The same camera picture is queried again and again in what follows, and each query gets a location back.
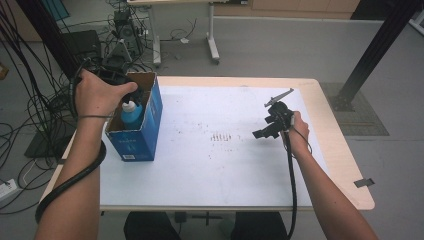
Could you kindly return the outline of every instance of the gray floor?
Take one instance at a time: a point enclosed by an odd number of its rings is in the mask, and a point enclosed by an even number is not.
[[[381,22],[301,21],[279,19],[216,18],[215,38],[221,61],[216,65],[196,29],[189,44],[162,43],[159,75],[297,77],[319,82],[345,82]],[[1,60],[12,66],[4,54]],[[370,191],[375,209],[363,212],[381,239],[424,239],[424,37],[407,26],[361,89],[387,128],[386,137],[346,137],[366,178],[376,184]],[[27,115],[27,94],[11,69],[0,82],[0,122],[17,127]],[[1,178],[15,178],[28,162],[22,152],[35,130],[25,129],[15,142]],[[10,208],[36,202],[42,189],[30,192]],[[0,216],[2,239],[30,239],[36,229],[35,208]],[[107,212],[101,217],[99,239],[123,239],[127,213]],[[282,213],[287,227],[290,213]],[[232,218],[231,213],[223,214]],[[183,239],[225,239],[219,222],[189,219]],[[325,239],[313,212],[299,213],[294,239]]]

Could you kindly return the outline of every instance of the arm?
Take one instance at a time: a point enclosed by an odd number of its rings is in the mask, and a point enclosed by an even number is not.
[[[81,72],[76,89],[80,116],[109,115],[120,99],[137,84],[110,86],[88,71]],[[87,167],[97,157],[105,119],[81,118],[68,158],[55,187]],[[44,212],[35,239],[97,239],[100,202],[100,170],[94,170],[55,199]]]
[[[308,124],[303,122],[299,112],[295,112],[294,128],[307,139]],[[327,239],[377,239],[365,218],[315,161],[299,133],[289,133],[292,152]]]

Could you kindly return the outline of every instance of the power strip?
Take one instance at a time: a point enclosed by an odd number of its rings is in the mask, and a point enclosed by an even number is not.
[[[10,179],[9,181],[7,181],[7,183],[8,184],[3,183],[2,185],[0,185],[0,201],[3,201],[15,192],[19,191],[18,187],[16,186],[15,180]]]

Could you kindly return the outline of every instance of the bottle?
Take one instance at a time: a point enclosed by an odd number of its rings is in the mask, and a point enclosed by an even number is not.
[[[126,130],[139,130],[143,123],[143,106],[137,106],[133,101],[122,104],[121,119]]]

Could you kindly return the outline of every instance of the cardboard box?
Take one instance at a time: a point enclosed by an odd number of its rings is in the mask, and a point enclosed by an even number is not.
[[[144,90],[142,100],[143,123],[140,130],[125,130],[120,104],[105,129],[106,135],[123,161],[153,161],[162,116],[162,98],[156,73],[128,73]]]

